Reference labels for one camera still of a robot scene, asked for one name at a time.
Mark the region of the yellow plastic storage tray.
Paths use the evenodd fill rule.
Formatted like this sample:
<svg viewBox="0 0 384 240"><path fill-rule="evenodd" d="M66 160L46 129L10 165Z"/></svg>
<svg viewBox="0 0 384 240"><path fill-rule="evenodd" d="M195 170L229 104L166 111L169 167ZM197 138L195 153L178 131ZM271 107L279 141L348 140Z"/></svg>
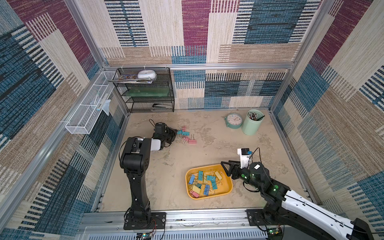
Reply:
<svg viewBox="0 0 384 240"><path fill-rule="evenodd" d="M198 172L203 171L204 172L204 179L203 181L198 181ZM219 171L223 177L223 179L220 181L215 175L215 172ZM195 175L195 182L193 185L197 185L199 188L201 188L200 196L199 198L193 198L190 195L190 191L192 190L193 185L189 185L188 181L191 175ZM217 182L217 190L213 190L211 186L211 182L207 180L207 175L215 176L216 177L216 182ZM233 182L230 177L228 177L223 169L223 167L220 164L217 165L210 165L210 166L204 166L204 167L198 167L198 168L193 168L187 171L185 175L185 180L186 180L186 189L187 189L187 194L188 196L193 199L193 200L203 200L203 199L208 199L208 198L213 198L213 197L219 197L219 196L224 196L229 194L233 190ZM203 194L205 185L210 185L210 191L209 195L205 196Z"/></svg>

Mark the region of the light blue binder clip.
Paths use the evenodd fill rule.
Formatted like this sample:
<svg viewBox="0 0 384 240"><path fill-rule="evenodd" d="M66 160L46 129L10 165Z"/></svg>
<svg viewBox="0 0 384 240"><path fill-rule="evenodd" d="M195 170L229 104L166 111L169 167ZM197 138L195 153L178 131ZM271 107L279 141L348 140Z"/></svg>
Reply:
<svg viewBox="0 0 384 240"><path fill-rule="evenodd" d="M189 178L188 184L189 185L193 185L194 182L195 182L195 178L196 178L195 175L191 175L190 178Z"/></svg>

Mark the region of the pale yellow binder clip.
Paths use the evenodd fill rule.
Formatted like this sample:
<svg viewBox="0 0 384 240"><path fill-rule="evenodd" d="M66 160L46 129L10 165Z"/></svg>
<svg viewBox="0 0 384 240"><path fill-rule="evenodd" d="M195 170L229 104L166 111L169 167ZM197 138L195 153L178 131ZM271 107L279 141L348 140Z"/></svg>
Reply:
<svg viewBox="0 0 384 240"><path fill-rule="evenodd" d="M199 195L201 192L201 188L199 188L197 185L193 185L192 191Z"/></svg>

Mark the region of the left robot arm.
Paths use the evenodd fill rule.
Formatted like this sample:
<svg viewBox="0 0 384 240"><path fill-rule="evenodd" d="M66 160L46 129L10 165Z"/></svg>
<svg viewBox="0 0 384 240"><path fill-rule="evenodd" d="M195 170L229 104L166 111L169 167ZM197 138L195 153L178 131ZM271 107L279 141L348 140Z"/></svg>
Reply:
<svg viewBox="0 0 384 240"><path fill-rule="evenodd" d="M153 151L169 147L176 136L177 130L165 123L155 123L152 138L129 137L126 140L123 153L119 157L120 167L129 179L132 196L131 207L125 215L125 223L138 226L148 225L153 221L145 177L150 155Z"/></svg>

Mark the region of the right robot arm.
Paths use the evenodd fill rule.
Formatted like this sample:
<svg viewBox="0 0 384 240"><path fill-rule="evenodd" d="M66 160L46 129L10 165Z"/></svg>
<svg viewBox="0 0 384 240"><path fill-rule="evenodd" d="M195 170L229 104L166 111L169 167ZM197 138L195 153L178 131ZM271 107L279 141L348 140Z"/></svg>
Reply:
<svg viewBox="0 0 384 240"><path fill-rule="evenodd" d="M372 240L368 223L350 220L306 200L287 185L270 177L261 162L241 168L240 162L221 162L226 175L254 187L267 202L262 210L247 210L250 226L273 236L268 226L290 226L317 240Z"/></svg>

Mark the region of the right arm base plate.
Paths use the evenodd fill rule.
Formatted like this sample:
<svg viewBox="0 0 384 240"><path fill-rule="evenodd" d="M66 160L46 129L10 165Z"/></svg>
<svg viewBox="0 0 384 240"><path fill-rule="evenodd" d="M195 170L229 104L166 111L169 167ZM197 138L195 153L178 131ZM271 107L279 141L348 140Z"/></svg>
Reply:
<svg viewBox="0 0 384 240"><path fill-rule="evenodd" d="M279 208L274 211L271 209L246 209L247 218L250 226L269 226L288 224L293 218L290 214Z"/></svg>

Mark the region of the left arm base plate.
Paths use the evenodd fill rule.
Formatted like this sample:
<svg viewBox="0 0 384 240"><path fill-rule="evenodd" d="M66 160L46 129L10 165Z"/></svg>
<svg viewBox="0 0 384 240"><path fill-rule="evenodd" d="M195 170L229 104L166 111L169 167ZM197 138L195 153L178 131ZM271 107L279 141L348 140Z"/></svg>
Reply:
<svg viewBox="0 0 384 240"><path fill-rule="evenodd" d="M124 230L163 230L167 219L166 212L154 212L148 214L134 214L129 211L124 216Z"/></svg>

